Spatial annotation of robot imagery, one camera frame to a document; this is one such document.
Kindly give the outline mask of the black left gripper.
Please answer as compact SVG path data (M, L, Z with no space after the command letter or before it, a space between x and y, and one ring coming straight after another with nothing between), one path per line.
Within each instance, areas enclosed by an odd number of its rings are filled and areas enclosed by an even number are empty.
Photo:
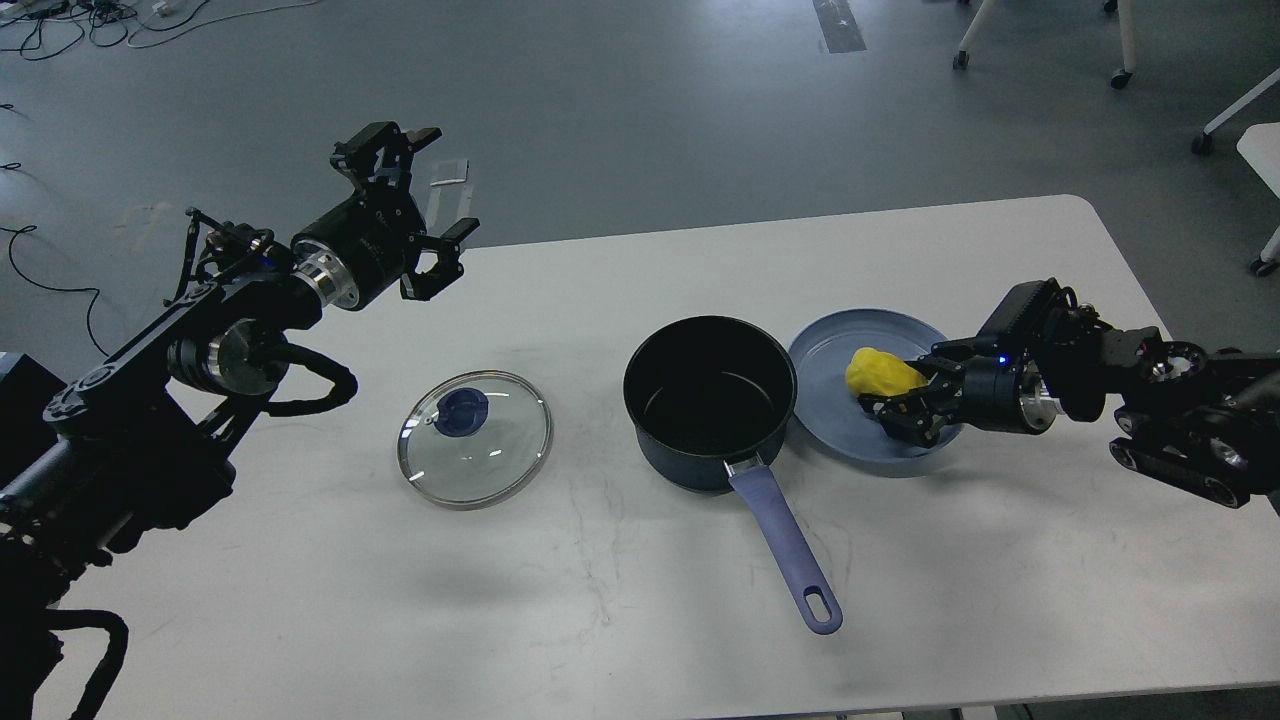
M463 243L480 220L463 217L443 234L429 234L411 190L416 154L442 136L438 127L374 122L334 143L330 167L352 191L291 240L294 273L323 306L358 311L398 279L403 300L426 302L465 274ZM434 263L420 272L424 254Z

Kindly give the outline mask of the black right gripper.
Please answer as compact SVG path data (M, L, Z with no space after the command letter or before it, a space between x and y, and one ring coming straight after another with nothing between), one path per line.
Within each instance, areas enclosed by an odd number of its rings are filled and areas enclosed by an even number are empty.
M927 384L960 382L960 396L947 389L913 389L905 395L860 395L858 405L897 442L937 448L961 432L982 430L1038 436L1059 418L1059 401L1030 350L996 334L933 343L905 361Z

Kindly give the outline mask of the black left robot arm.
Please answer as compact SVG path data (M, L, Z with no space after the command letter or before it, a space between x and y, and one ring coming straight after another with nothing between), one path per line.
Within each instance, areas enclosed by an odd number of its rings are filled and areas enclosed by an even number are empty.
M416 155L436 127L390 120L335 145L352 193L288 243L268 228L187 210L186 255L161 314L49 400L52 442L3 486L3 716L28 719L61 661L61 632L99 629L108 647L76 719L96 717L118 679L129 630L115 612L63 609L88 568L105 568L150 530L180 530L227 498L230 455L262 416L348 404L358 382L337 360L291 342L328 307L356 313L397 286L428 301L465 269L466 217L428 232L411 192Z

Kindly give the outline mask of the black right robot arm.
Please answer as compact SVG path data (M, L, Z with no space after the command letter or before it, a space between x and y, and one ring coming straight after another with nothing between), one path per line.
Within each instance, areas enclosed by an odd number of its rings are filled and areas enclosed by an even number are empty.
M1123 468L1229 509L1277 496L1277 355L1210 352L1121 331L1056 279L1014 286L975 336L883 361L852 395L886 433L932 448L946 427L1039 436L1096 421L1110 397Z

